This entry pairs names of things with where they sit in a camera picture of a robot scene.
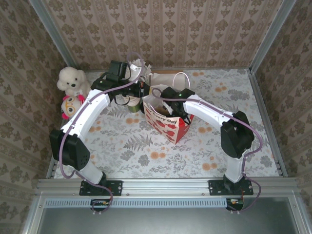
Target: stuffed toy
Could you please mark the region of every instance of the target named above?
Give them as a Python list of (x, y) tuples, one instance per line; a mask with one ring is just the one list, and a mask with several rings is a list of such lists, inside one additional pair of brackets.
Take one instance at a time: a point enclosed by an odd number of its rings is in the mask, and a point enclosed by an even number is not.
[(79, 110), (79, 108), (82, 106), (84, 101), (85, 98), (81, 94), (78, 95), (77, 97), (75, 96), (64, 97), (62, 103), (62, 110), (64, 112), (62, 114), (63, 119), (70, 119), (71, 117), (73, 117)]
[(65, 67), (59, 72), (57, 86), (65, 91), (67, 96), (83, 95), (87, 98), (91, 85), (83, 70), (77, 70), (73, 67)]

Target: floral wallpaper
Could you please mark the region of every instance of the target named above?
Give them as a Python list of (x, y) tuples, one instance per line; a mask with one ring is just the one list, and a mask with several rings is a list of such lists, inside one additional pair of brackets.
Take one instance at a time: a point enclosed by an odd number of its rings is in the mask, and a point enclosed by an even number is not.
[[(264, 130), (246, 69), (186, 70), (191, 89), (204, 100), (236, 113), (243, 111), (264, 140), (263, 149), (247, 158), (249, 176), (278, 176), (274, 156)], [(101, 73), (87, 73), (92, 82)], [(198, 178), (222, 177), (228, 156), (220, 132), (195, 117), (185, 136), (172, 144), (146, 121), (140, 111), (112, 102), (97, 117), (86, 136), (91, 161), (108, 178)], [(252, 149), (259, 146), (258, 139)], [(69, 175), (70, 168), (64, 167)], [(59, 167), (54, 178), (63, 178)]]
[(0, 233), (22, 229), (60, 125), (65, 64), (27, 0), (0, 1)]
[(154, 68), (248, 67), (281, 0), (43, 0), (83, 70), (139, 52)]
[(312, 216), (312, 4), (298, 0), (256, 72), (289, 176)]

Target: pink stuffed toy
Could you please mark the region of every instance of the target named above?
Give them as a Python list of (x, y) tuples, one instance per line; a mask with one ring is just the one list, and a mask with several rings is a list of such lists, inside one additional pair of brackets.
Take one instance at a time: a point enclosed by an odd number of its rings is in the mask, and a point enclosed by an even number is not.
[(62, 114), (63, 119), (70, 119), (71, 117), (73, 117), (82, 106), (84, 101), (85, 98), (83, 97), (83, 95), (78, 95), (77, 97), (65, 96), (62, 103), (62, 110), (64, 112)]

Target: white plush dog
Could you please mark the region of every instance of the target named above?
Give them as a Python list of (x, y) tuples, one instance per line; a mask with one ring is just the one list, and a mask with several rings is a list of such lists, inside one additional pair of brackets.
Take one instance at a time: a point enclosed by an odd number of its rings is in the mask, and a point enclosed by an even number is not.
[(65, 67), (59, 72), (57, 86), (65, 91), (68, 96), (83, 95), (88, 96), (91, 85), (83, 70), (77, 70), (73, 67)]

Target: black mounting bracket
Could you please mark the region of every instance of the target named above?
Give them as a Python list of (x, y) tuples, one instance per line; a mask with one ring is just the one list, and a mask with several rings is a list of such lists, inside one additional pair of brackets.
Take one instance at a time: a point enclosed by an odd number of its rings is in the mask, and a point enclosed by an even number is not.
[[(112, 191), (114, 196), (121, 196), (122, 180), (107, 180), (105, 182), (106, 188)], [(109, 196), (109, 192), (105, 189), (94, 187), (86, 181), (82, 181), (80, 185), (80, 196)]]
[(224, 179), (211, 179), (208, 181), (208, 186), (211, 196), (254, 194), (252, 183), (245, 177), (237, 183), (232, 183), (225, 176)]

